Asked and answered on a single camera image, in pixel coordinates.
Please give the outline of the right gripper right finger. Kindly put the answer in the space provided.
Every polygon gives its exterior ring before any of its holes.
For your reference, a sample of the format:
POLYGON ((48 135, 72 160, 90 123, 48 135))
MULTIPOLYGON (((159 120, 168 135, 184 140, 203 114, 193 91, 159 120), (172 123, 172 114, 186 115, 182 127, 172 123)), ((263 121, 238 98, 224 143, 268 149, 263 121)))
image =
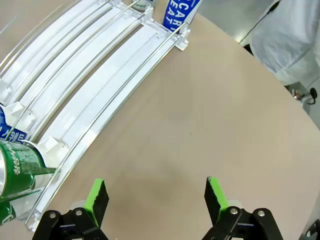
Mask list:
POLYGON ((267 208, 248 212, 230 205, 217 178, 206 178, 204 199, 212 227, 204 240, 282 240, 278 225, 267 208))

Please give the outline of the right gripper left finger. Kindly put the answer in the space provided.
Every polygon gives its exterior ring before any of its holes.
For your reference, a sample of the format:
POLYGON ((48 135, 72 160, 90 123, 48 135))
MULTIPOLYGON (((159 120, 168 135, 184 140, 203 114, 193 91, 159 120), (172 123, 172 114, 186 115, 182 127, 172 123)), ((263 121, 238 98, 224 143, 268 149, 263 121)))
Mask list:
POLYGON ((84 205, 61 214, 47 210, 34 232, 34 240, 106 240, 101 225, 109 196, 105 181, 97 178, 84 205))

